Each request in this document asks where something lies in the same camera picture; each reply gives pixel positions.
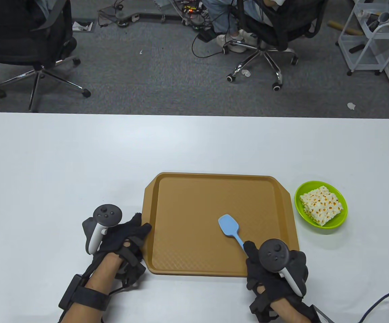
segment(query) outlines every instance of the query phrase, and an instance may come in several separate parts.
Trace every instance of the plastic bowl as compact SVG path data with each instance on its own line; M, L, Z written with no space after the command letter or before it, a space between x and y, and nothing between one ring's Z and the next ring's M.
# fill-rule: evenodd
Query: plastic bowl
M318 225L307 214L305 214L304 206L302 204L302 201L299 198L300 195L311 192L313 189L317 189L320 186L325 186L328 188L328 190L331 193L335 193L336 197L341 202L341 204L344 208L341 211L341 213L336 215L332 220L328 221L324 226ZM345 201L342 194L336 188L334 188L332 185L325 183L325 182L319 182L319 181L313 180L311 182L303 183L301 186L299 186L299 188L297 189L296 194L295 194L295 205L296 205L297 211L299 212L299 214L301 215L301 217L303 217L303 219L305 221L307 221L310 225L315 226L315 227L320 228L320 229L335 229L335 228L339 227L340 225L342 225L345 222L345 220L347 219L347 214L348 214L347 202Z

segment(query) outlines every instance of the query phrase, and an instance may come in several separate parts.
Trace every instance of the office chair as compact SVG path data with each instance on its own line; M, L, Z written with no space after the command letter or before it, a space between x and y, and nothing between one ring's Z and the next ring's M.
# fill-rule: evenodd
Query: office chair
M293 55L291 64L296 65L299 58L296 52L288 47L288 43L303 35L307 38L312 38L318 33L328 0L286 0L277 11L265 6L263 0L255 1L263 10L264 14L271 20L273 27L264 23L259 23L249 15L246 15L243 11L243 0L237 0L237 6L231 7L231 14L239 20L239 24L244 30L257 35L258 43L257 46L250 46L242 41L233 39L225 43L225 46L223 47L225 54L228 53L228 48L226 48L227 45L242 46L254 50L253 54L236 66L233 73L230 73L227 76L227 80L233 82L237 73L254 58L261 55L275 71L278 81L273 84L272 88L274 91L279 91L282 88L281 69L274 62L269 53L289 52ZM315 25L314 30L310 31L312 25Z
M39 27L27 9L29 0L0 0L0 63L33 66L33 70L0 83L0 98L6 97L2 89L10 83L34 76L28 110L37 112L35 105L39 80L50 77L78 89L84 97L91 93L85 88L50 72L54 66L73 62L81 63L77 56L70 56L76 47L72 37L72 13L69 0L57 0L48 19Z

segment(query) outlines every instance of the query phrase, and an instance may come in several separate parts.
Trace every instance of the hand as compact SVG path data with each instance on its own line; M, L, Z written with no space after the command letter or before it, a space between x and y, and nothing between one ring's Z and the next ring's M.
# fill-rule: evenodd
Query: hand
M259 260L259 251L253 242L245 242L244 250L248 256L246 260L247 289L252 290L258 296L262 294L261 286L264 286L270 303L283 297L295 295L284 278L263 268Z
M110 227L84 275L89 277L104 257L113 253L124 260L115 278L122 281L123 288L133 285L145 272L145 267L140 263L143 257L141 248L151 231L149 223L141 224L142 214L136 213L130 221Z

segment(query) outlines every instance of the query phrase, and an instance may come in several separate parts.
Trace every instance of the white shoe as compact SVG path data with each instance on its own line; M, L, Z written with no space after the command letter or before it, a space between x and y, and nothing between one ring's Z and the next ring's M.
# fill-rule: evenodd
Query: white shoe
M230 39L244 41L244 38L241 35L239 35L238 37L231 37L229 34L227 34L227 35L218 35L217 36L217 44L222 48L224 46L224 44L227 41L229 41ZM245 52L247 50L245 47L238 46L238 45L228 44L227 46L232 52Z
M243 29L239 30L239 35L241 35L244 38L244 43L251 46L257 46L257 36L254 34L251 34L249 32L246 32Z

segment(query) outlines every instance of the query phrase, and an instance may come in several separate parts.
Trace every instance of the white cart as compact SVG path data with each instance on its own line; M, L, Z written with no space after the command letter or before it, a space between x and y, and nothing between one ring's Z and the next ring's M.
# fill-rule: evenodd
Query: white cart
M388 57L384 56L375 40L376 39L389 39L389 22L379 25L374 31L371 31L367 25L368 18L360 17L359 13L370 12L376 14L378 12L389 13L389 3L363 3L364 0L357 0L354 4L354 8L348 17L347 23L344 29L339 35L339 39L336 45L341 48L342 54L344 55L345 61L347 62L349 71L348 76L351 76L356 70L374 70L376 75L379 75L389 62ZM346 35L345 30L350 23L353 15L356 16L360 26L362 26L363 36L351 36ZM364 44L363 50L351 54L349 50L358 45Z

